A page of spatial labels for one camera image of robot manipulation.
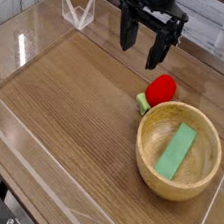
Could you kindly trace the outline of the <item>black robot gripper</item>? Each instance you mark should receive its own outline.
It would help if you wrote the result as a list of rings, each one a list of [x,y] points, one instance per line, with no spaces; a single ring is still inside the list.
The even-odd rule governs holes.
[[[148,53],[146,69],[152,70],[167,55],[171,44],[176,45],[182,34],[188,14],[176,0],[121,0],[120,45],[126,51],[136,42],[138,24],[157,32],[154,45]]]

